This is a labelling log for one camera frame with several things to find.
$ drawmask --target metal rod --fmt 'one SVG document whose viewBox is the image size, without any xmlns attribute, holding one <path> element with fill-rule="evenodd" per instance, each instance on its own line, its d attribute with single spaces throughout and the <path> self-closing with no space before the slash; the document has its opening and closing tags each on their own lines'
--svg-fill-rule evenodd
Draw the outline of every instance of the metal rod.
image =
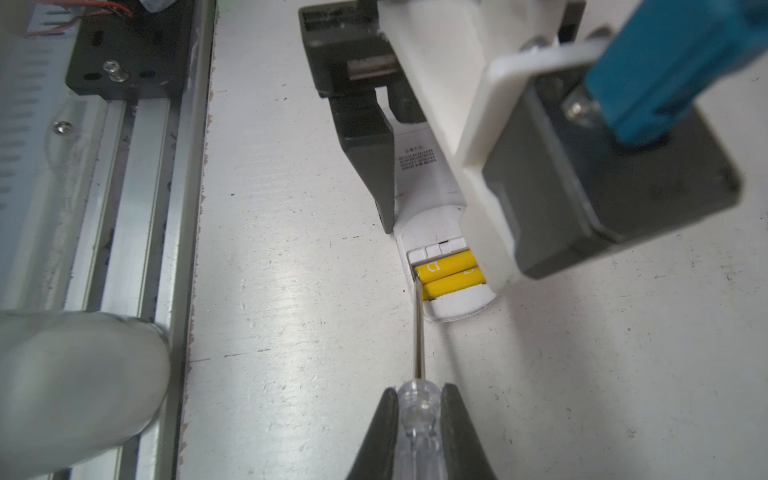
<svg viewBox="0 0 768 480">
<path fill-rule="evenodd" d="M 415 273 L 413 279 L 413 378 L 423 379 L 424 360 L 424 310 L 422 305 L 422 280 Z"/>
<path fill-rule="evenodd" d="M 177 127 L 178 110 L 170 99 L 138 101 L 101 298 L 105 312 L 155 316 Z M 140 447 L 139 438 L 133 437 L 121 447 L 78 463 L 69 478 L 133 480 Z"/>
<path fill-rule="evenodd" d="M 80 238 L 74 252 L 72 270 L 69 276 L 64 310 L 89 310 L 101 305 L 101 291 L 104 289 L 109 250 L 102 251 L 102 245 L 112 244 L 109 230 L 114 228 L 118 206 L 116 205 L 125 174 L 124 158 L 121 159 L 121 145 L 124 136 L 130 137 L 130 129 L 124 128 L 127 103 L 122 100 L 109 102 L 104 130 L 101 131 L 88 202 L 85 204 Z"/>
<path fill-rule="evenodd" d="M 190 67 L 181 97 L 179 129 L 170 183 L 160 284 L 154 323 L 168 335 L 170 382 L 157 421 L 141 433 L 135 480 L 176 478 L 181 399 L 187 355 L 187 322 L 190 318 L 194 239 L 197 237 L 197 207 L 205 153 L 206 106 L 210 54 L 213 47 L 215 0 L 196 0 L 190 41 Z"/>
</svg>

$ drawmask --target screwdriver shaft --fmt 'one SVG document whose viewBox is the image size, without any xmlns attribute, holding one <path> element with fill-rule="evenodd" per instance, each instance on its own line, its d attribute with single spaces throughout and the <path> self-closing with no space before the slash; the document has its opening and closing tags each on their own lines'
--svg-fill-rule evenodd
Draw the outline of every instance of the screwdriver shaft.
<svg viewBox="0 0 768 480">
<path fill-rule="evenodd" d="M 422 281 L 416 273 L 413 279 L 413 378 L 425 378 L 424 370 L 424 310 Z"/>
</svg>

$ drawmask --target red wire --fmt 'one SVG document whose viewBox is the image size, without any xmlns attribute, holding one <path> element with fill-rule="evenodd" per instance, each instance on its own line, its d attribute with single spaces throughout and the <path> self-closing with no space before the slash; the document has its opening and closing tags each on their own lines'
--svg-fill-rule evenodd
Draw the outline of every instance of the red wire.
<svg viewBox="0 0 768 480">
<path fill-rule="evenodd" d="M 115 10 L 121 10 L 129 18 L 134 17 L 134 12 L 125 5 L 117 2 L 97 2 L 96 0 L 38 0 L 38 3 L 43 5 L 60 5 L 60 6 L 85 6 L 85 7 L 109 7 Z"/>
<path fill-rule="evenodd" d="M 69 22 L 67 22 L 67 23 L 65 23 L 63 25 L 59 25 L 58 27 L 50 28 L 48 30 L 28 31 L 27 33 L 24 34 L 24 36 L 25 37 L 35 37 L 37 35 L 49 35 L 51 33 L 59 33 L 61 31 L 67 31 L 69 28 L 74 27 L 74 24 L 76 24 L 78 22 L 78 20 L 80 20 L 83 17 L 91 17 L 91 16 L 94 16 L 94 15 L 109 15 L 111 13 L 112 12 L 110 12 L 108 10 L 99 10 L 98 12 L 88 13 L 86 15 L 75 17 L 75 18 L 73 18 L 72 20 L 70 20 Z"/>
</svg>

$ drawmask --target black metal bracket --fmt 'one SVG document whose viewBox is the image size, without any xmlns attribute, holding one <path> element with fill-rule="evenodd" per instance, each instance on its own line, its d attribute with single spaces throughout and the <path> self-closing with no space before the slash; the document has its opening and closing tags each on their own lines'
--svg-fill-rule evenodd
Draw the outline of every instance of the black metal bracket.
<svg viewBox="0 0 768 480">
<path fill-rule="evenodd" d="M 373 195 L 384 231 L 395 225 L 395 138 L 376 88 L 402 123 L 426 121 L 395 52 L 379 36 L 376 0 L 299 10 L 307 60 L 322 98 L 330 100 L 342 150 Z"/>
<path fill-rule="evenodd" d="M 69 62 L 67 86 L 105 100 L 175 98 L 184 89 L 194 0 L 177 0 L 150 14 L 140 2 L 126 5 L 135 18 L 95 15 L 81 20 Z M 126 77 L 104 69 L 117 62 Z"/>
</svg>

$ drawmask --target yellow battery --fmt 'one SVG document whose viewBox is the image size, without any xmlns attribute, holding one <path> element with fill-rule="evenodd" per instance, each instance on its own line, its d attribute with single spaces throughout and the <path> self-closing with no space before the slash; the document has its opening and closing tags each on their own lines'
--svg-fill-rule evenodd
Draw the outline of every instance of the yellow battery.
<svg viewBox="0 0 768 480">
<path fill-rule="evenodd" d="M 434 300 L 441 295 L 458 292 L 481 283 L 485 283 L 485 277 L 478 267 L 464 270 L 433 282 L 424 283 L 424 300 Z"/>
<path fill-rule="evenodd" d="M 454 273 L 463 272 L 464 270 L 477 266 L 477 264 L 478 262 L 475 260 L 475 256 L 472 255 L 472 252 L 465 250 L 456 255 L 451 255 L 450 257 L 420 265 L 416 267 L 415 270 L 422 280 L 422 283 L 429 283 L 437 279 L 445 278 L 448 275 L 453 275 Z"/>
</svg>

